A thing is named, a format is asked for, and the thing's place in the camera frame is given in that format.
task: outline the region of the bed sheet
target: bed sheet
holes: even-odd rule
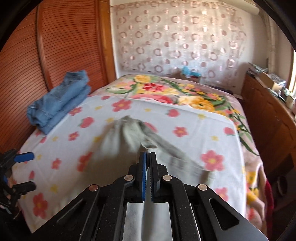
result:
[[[246,208],[246,179],[239,136],[228,118],[159,102],[147,102],[109,96],[88,97],[47,135],[36,130],[20,152],[32,151],[35,159],[15,164],[15,183],[31,180],[37,189],[22,196],[19,204],[32,232],[54,216],[67,203],[93,182],[100,186],[111,184],[86,178],[88,166],[96,162],[96,150],[105,131],[113,121],[126,115],[140,119],[169,143],[179,148],[207,170],[216,171],[211,188],[242,215]],[[178,177],[170,167],[169,174]],[[198,180],[187,182],[198,184]],[[170,222],[153,221],[153,234],[170,231]]]
[[[267,179],[242,106],[235,97],[224,91],[187,80],[134,74],[120,77],[95,91],[93,95],[123,96],[187,105],[230,118],[236,125],[244,156],[247,181],[246,218],[264,234],[267,234],[265,196]]]

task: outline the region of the yellow star print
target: yellow star print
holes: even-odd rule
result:
[[[204,114],[198,114],[197,116],[198,116],[198,118],[201,119],[201,120],[203,120],[203,119],[206,118],[206,115],[204,115]]]
[[[97,136],[97,137],[94,137],[94,140],[93,142],[99,142],[100,140],[102,140],[102,137],[101,136]]]
[[[50,191],[53,193],[57,193],[57,188],[58,188],[58,186],[56,184],[54,184],[50,187]]]
[[[218,138],[217,136],[212,136],[211,139],[212,139],[213,141],[218,141],[218,140],[219,140],[219,138]]]
[[[107,123],[112,123],[114,121],[114,118],[113,117],[110,117],[106,120]]]

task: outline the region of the floral blanket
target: floral blanket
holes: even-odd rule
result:
[[[245,217],[264,234],[266,227],[266,175],[262,160],[249,131],[242,106],[232,95],[187,80],[129,74],[95,91],[92,95],[120,96],[168,104],[189,105],[230,118],[237,127],[242,145],[247,179]],[[232,129],[225,130],[234,135]]]

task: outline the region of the metal screw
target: metal screw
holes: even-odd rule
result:
[[[163,180],[165,180],[165,181],[171,181],[172,180],[172,177],[170,175],[164,175],[163,176]]]
[[[198,185],[198,189],[201,190],[201,191],[206,191],[207,190],[207,185],[205,185],[205,184],[199,184]]]
[[[125,179],[126,181],[131,181],[131,180],[133,180],[133,176],[132,176],[132,175],[126,175],[126,176],[124,177],[124,179]]]
[[[98,190],[99,189],[99,187],[98,187],[98,185],[96,185],[96,184],[93,184],[93,185],[90,185],[89,186],[89,190],[91,191],[91,192],[95,192],[96,190]]]

